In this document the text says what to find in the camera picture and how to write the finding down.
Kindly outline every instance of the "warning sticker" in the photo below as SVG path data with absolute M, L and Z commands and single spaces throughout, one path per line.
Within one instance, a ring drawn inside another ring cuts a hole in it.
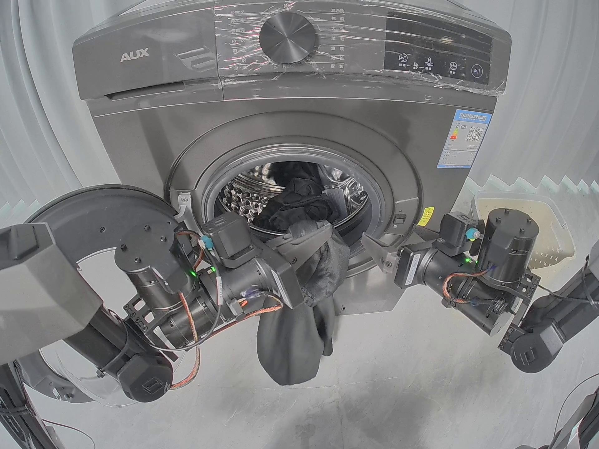
M 428 208 L 424 208 L 424 212 L 422 214 L 422 218 L 418 221 L 418 226 L 426 226 L 426 224 L 431 220 L 432 214 L 435 211 L 434 206 L 429 206 Z
M 490 123 L 490 113 L 457 109 L 437 168 L 470 168 Z

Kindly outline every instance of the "gray floor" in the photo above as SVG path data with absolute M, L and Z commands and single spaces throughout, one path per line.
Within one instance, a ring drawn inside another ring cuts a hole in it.
M 554 196 L 577 243 L 566 280 L 599 235 L 599 200 L 567 185 Z M 340 317 L 334 353 L 318 376 L 279 387 L 258 363 L 257 323 L 203 345 L 196 381 L 155 403 L 108 408 L 32 398 L 43 417 L 86 430 L 98 449 L 513 449 L 549 443 L 566 394 L 599 372 L 599 347 L 591 343 L 599 323 L 569 342 L 550 368 L 527 375 L 498 351 L 501 334 L 488 338 L 430 289 L 413 287 L 391 312 Z M 566 414 L 598 384 L 574 393 Z M 81 435 L 58 432 L 67 449 L 91 447 Z

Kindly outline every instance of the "laundry basket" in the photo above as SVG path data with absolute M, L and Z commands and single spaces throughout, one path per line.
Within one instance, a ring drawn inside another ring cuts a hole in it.
M 542 278 L 560 272 L 576 256 L 570 230 L 550 198 L 529 193 L 478 191 L 471 206 L 475 219 L 486 221 L 491 210 L 510 208 L 527 213 L 537 222 L 539 233 L 529 265 Z

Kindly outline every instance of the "wire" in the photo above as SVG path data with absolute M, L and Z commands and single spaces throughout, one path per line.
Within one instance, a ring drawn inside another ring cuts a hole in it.
M 205 341 L 208 340 L 213 335 L 214 329 L 216 328 L 219 320 L 221 319 L 222 305 L 218 306 L 218 307 L 219 307 L 219 310 L 216 312 L 216 318 L 214 319 L 214 322 L 212 323 L 212 327 L 208 330 L 206 335 L 203 338 L 201 338 L 200 340 L 193 342 L 191 344 L 185 345 L 181 348 L 167 348 L 167 347 L 156 346 L 155 344 L 152 344 L 151 342 L 149 342 L 147 340 L 146 340 L 146 344 L 148 346 L 150 346 L 151 348 L 157 349 L 159 351 L 166 351 L 167 353 L 176 353 L 177 351 L 189 351 L 190 349 L 193 349 L 196 346 L 199 346 L 200 344 L 205 343 Z
M 166 201 L 167 203 L 171 203 L 171 199 L 170 199 L 170 191 L 171 191 L 171 183 L 173 182 L 173 178 L 175 176 L 175 172 L 177 170 L 177 167 L 179 166 L 179 163 L 181 162 L 181 160 L 183 159 L 183 157 L 185 156 L 185 153 L 187 153 L 187 151 L 195 144 L 195 142 L 197 142 L 200 138 L 202 138 L 201 136 L 199 136 L 196 139 L 193 139 L 191 141 L 191 143 L 189 145 L 187 145 L 183 151 L 181 153 L 179 153 L 179 155 L 175 158 L 175 161 L 173 161 L 173 164 L 171 165 L 170 169 L 168 170 L 168 176 L 167 179 L 164 182 L 164 186 L 162 187 L 162 198 L 164 199 L 164 201 Z
M 579 387 L 579 386 L 580 386 L 582 383 L 586 383 L 586 382 L 587 382 L 589 379 L 592 379 L 592 378 L 594 378 L 595 376 L 599 376 L 599 372 L 597 372 L 597 373 L 593 374 L 592 376 L 589 376 L 587 379 L 583 379 L 582 381 L 580 381 L 580 383 L 578 383 L 578 384 L 577 384 L 577 385 L 574 387 L 574 389 L 573 389 L 572 391 L 570 391 L 570 393 L 569 393 L 567 396 L 565 396 L 564 402 L 562 403 L 562 407 L 561 407 L 561 408 L 559 408 L 559 412 L 558 412 L 558 418 L 557 418 L 557 419 L 556 419 L 556 421 L 555 421 L 555 429 L 553 430 L 553 437 L 555 437 L 555 435 L 556 435 L 556 434 L 557 434 L 557 432 L 558 432 L 558 422 L 559 422 L 559 416 L 561 416 L 561 411 L 564 409 L 565 402 L 566 402 L 566 401 L 568 400 L 568 398 L 569 398 L 569 397 L 572 395 L 572 393 L 573 393 L 574 391 L 576 391 L 576 389 L 578 389 L 578 387 Z
M 48 421 L 48 419 L 42 419 L 42 421 L 45 422 L 46 424 L 51 424 L 52 426 L 65 427 L 67 429 L 75 430 L 75 431 L 79 432 L 80 434 L 83 434 L 86 438 L 88 438 L 90 441 L 92 441 L 92 444 L 94 445 L 94 449 L 96 449 L 96 443 L 94 442 L 92 437 L 87 432 L 84 432 L 81 429 L 77 429 L 76 427 L 67 426 L 66 424 L 55 423 L 54 421 Z
M 265 296 L 268 296 L 268 297 L 270 297 L 270 298 L 272 298 L 272 299 L 274 299 L 275 301 L 277 301 L 277 302 L 279 303 L 279 306 L 270 306 L 270 307 L 268 307 L 268 308 L 262 308 L 261 310 L 252 311 L 252 312 L 250 312 L 250 313 L 246 314 L 246 315 L 245 315 L 245 316 L 244 316 L 242 319 L 240 319 L 239 321 L 233 321 L 232 323 L 229 323 L 229 324 L 228 324 L 228 325 L 226 325 L 226 326 L 223 326 L 223 327 L 220 327 L 220 328 L 218 328 L 216 331 L 214 331 L 214 334 L 213 334 L 213 336 L 214 336 L 214 335 L 216 335 L 216 334 L 218 334 L 218 333 L 221 333 L 221 332 L 223 332 L 225 329 L 229 329 L 231 326 L 235 326 L 237 323 L 240 323 L 240 322 L 242 322 L 242 321 L 245 321 L 246 319 L 249 319 L 249 318 L 251 318 L 251 317 L 254 317 L 254 316 L 259 316 L 259 315 L 261 315 L 261 314 L 265 314 L 265 313 L 267 313 L 267 312 L 274 312 L 274 311 L 278 311 L 278 310 L 280 310 L 280 309 L 282 309 L 282 308 L 283 308 L 283 303 L 281 302 L 281 300 L 280 300 L 280 299 L 279 299 L 277 296 L 275 296 L 275 295 L 274 295 L 274 294 L 272 294 L 272 293 L 265 293 L 264 295 L 265 295 Z
M 204 248 L 200 248 L 199 249 L 199 256 L 197 261 L 195 262 L 195 264 L 193 265 L 193 270 L 195 271 L 196 269 L 198 269 L 198 266 L 200 265 L 200 263 L 202 262 L 202 260 L 204 259 Z
M 455 277 L 476 278 L 478 276 L 483 276 L 483 274 L 488 273 L 494 267 L 495 267 L 495 265 L 485 269 L 484 271 L 479 271 L 478 273 L 451 273 L 443 281 L 443 295 L 445 296 L 445 299 L 448 299 L 450 302 L 458 303 L 458 304 L 471 303 L 472 302 L 471 299 L 464 299 L 461 297 L 453 297 L 451 294 L 449 294 L 449 289 L 447 288 L 449 281 Z
M 587 297 L 587 301 L 589 302 L 589 304 L 591 306 L 593 306 L 593 309 L 595 311 L 599 311 L 599 306 L 597 306 L 597 303 L 594 301 L 593 297 L 591 296 L 591 292 L 587 288 L 587 281 L 585 280 L 585 277 L 587 275 L 588 266 L 589 266 L 589 256 L 587 255 L 587 259 L 585 260 L 585 265 L 582 267 L 582 288 L 585 290 L 585 296 Z
M 572 301 L 572 302 L 576 302 L 576 303 L 586 303 L 586 304 L 591 304 L 591 301 L 592 301 L 592 303 L 599 304 L 599 301 L 597 301 L 596 299 L 591 299 L 591 301 L 589 301 L 588 299 L 583 298 L 583 297 L 562 296 L 562 295 L 558 295 L 557 293 L 554 293 L 553 291 L 551 291 L 551 289 L 545 288 L 541 284 L 539 284 L 538 287 L 541 288 L 543 291 L 547 291 L 551 296 L 556 297 L 558 299 L 562 299 L 563 301 Z
M 113 316 L 116 316 L 116 318 L 121 320 L 114 311 L 111 311 L 111 312 L 112 312 Z M 116 363 L 121 357 L 123 357 L 123 355 L 127 352 L 127 349 L 129 349 L 129 328 L 127 327 L 127 324 L 125 324 L 124 322 L 123 322 L 123 326 L 124 326 L 124 333 L 125 333 L 124 346 L 119 351 L 119 353 L 110 360 L 110 362 L 108 364 L 104 365 L 104 367 L 102 367 L 102 368 L 98 368 L 98 370 L 96 371 L 96 374 L 98 375 L 99 378 L 103 378 L 104 375 L 106 374 L 106 370 L 110 366 L 112 366 L 114 363 Z
M 195 236 L 196 238 L 198 238 L 198 241 L 200 241 L 202 239 L 202 236 L 197 231 L 193 231 L 191 229 L 177 231 L 175 234 L 176 234 L 176 236 L 181 236 L 181 235 Z M 216 274 L 217 293 L 221 293 L 222 292 L 222 280 L 221 280 L 221 272 L 219 270 L 219 267 L 218 267 L 218 265 L 216 265 L 214 263 L 214 260 L 212 259 L 212 255 L 210 254 L 210 251 L 208 251 L 208 250 L 205 251 L 203 256 L 208 260 L 208 263 L 210 263 L 210 265 L 214 268 L 214 272 Z M 221 315 L 222 315 L 222 304 L 219 304 L 217 307 L 218 307 L 218 310 L 216 312 L 216 318 L 214 318 L 214 322 L 212 323 L 212 326 L 211 326 L 210 330 L 206 333 L 206 335 L 203 338 L 201 338 L 200 340 L 195 341 L 192 344 L 188 344 L 188 345 L 184 346 L 183 348 L 177 349 L 177 351 L 180 351 L 180 350 L 189 351 L 190 349 L 195 348 L 196 346 L 199 346 L 200 344 L 203 344 L 206 340 L 209 339 L 209 337 L 212 336 L 212 333 L 214 332 L 214 329 L 218 325 L 218 322 L 221 319 Z
M 189 326 L 191 327 L 191 332 L 193 333 L 193 340 L 197 342 L 198 341 L 198 332 L 196 331 L 195 322 L 193 322 L 193 316 L 191 314 L 191 311 L 189 310 L 189 305 L 187 304 L 185 295 L 183 293 L 179 293 L 179 298 L 181 299 L 181 302 L 183 303 L 183 307 L 185 308 L 185 312 L 187 313 L 187 319 L 189 320 Z M 189 383 L 191 383 L 195 379 L 195 377 L 198 375 L 199 363 L 200 363 L 199 346 L 196 346 L 196 348 L 195 348 L 195 363 L 193 365 L 191 372 L 183 381 L 170 386 L 169 391 L 174 390 L 174 389 L 181 389 L 182 387 L 185 387 Z

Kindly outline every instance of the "washing machine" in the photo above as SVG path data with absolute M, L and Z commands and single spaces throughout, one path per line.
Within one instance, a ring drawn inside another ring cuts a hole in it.
M 318 165 L 351 248 L 338 314 L 392 310 L 401 291 L 360 243 L 438 230 L 505 89 L 510 35 L 450 0 L 144 0 L 73 45 L 121 182 L 196 228 L 253 225 L 277 162 Z

